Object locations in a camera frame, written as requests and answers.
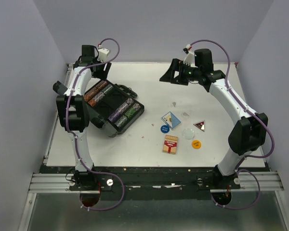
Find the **black poker chip case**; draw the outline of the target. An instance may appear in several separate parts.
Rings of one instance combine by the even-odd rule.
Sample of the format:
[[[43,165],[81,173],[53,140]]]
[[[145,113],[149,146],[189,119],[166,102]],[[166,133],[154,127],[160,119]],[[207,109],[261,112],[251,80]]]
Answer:
[[[84,100],[84,95],[101,81],[98,81],[89,89],[85,89],[84,92],[74,92],[72,96],[69,96],[67,88],[61,82],[58,81],[53,85],[53,90],[58,93],[56,105],[60,124],[67,132],[79,137],[80,133],[85,132],[85,129],[92,123],[98,129],[103,130],[108,137],[113,138],[123,134],[142,115],[145,108],[143,104],[136,100],[137,94],[124,85],[113,84],[108,80],[105,81],[107,84],[111,84],[113,89],[94,107],[91,107]],[[128,98],[133,99],[133,104],[122,115],[135,103],[140,104],[141,109],[125,125],[118,128],[115,123],[122,115],[115,122],[109,121],[108,117]]]

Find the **blue green poker chip stack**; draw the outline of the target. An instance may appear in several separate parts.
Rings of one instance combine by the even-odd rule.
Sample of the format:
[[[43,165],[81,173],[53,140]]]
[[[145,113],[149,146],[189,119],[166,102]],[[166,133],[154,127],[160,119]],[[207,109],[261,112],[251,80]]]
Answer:
[[[103,94],[107,95],[112,89],[113,89],[113,86],[111,84],[108,84],[106,87],[102,89],[102,92]]]

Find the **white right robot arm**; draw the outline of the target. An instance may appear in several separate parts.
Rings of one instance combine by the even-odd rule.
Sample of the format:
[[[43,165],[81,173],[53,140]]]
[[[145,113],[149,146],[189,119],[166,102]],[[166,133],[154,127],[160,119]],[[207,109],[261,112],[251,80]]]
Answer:
[[[212,176],[212,184],[221,189],[228,185],[229,176],[234,175],[244,159],[264,144],[268,117],[249,108],[230,85],[228,72],[214,70],[211,50],[192,51],[191,46],[187,46],[183,51],[186,57],[174,58],[159,80],[186,86],[192,80],[198,82],[230,116],[234,127],[228,137],[229,150]]]

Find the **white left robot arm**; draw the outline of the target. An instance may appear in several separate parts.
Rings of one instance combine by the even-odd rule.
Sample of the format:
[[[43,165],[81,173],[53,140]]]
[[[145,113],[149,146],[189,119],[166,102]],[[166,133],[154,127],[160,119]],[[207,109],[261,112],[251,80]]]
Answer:
[[[87,141],[90,123],[88,102],[107,86],[107,75],[111,63],[107,60],[110,50],[83,45],[81,56],[73,65],[74,75],[68,87],[60,82],[54,84],[57,91],[56,106],[60,125],[69,134],[75,157],[75,172],[72,182],[92,190],[97,185],[94,163]]]

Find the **brown white poker chip stack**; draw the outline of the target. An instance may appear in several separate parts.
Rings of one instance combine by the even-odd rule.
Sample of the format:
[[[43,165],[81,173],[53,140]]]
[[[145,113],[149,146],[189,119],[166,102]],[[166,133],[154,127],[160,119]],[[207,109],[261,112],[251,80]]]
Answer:
[[[101,99],[103,99],[105,97],[105,94],[103,92],[99,92],[98,94],[96,94],[89,102],[88,104],[91,107],[94,107]]]

